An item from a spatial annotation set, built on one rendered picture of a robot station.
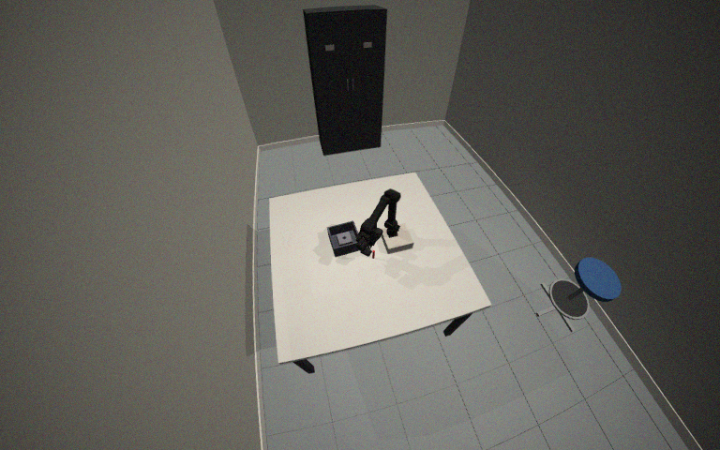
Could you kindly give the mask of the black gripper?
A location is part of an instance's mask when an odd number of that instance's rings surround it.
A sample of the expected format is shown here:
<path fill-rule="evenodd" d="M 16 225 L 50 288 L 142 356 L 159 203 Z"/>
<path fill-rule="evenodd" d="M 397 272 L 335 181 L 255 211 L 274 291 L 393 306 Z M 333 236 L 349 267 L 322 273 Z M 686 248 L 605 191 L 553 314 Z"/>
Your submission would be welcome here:
<path fill-rule="evenodd" d="M 383 234 L 383 230 L 380 228 L 377 228 L 375 231 L 375 239 L 372 241 L 369 241 L 370 243 L 367 246 L 367 248 L 364 251 L 360 250 L 360 252 L 369 257 L 372 252 L 371 247 L 375 245 L 375 243 L 379 240 L 379 238 L 382 236 L 382 234 Z"/>

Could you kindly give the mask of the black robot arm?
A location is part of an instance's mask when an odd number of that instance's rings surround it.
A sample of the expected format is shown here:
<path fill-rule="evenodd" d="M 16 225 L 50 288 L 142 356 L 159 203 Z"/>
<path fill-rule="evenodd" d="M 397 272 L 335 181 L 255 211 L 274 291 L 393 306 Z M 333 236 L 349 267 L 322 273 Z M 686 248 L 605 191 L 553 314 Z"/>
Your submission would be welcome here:
<path fill-rule="evenodd" d="M 401 193 L 394 189 L 387 189 L 381 196 L 380 201 L 370 218 L 366 219 L 361 225 L 360 232 L 356 236 L 356 247 L 361 251 L 364 251 L 369 245 L 369 241 L 375 239 L 375 231 L 377 229 L 377 222 L 381 217 L 384 209 L 388 204 L 388 219 L 384 222 L 384 227 L 387 228 L 387 235 L 389 238 L 398 236 L 400 226 L 396 220 L 397 203 L 401 198 Z"/>

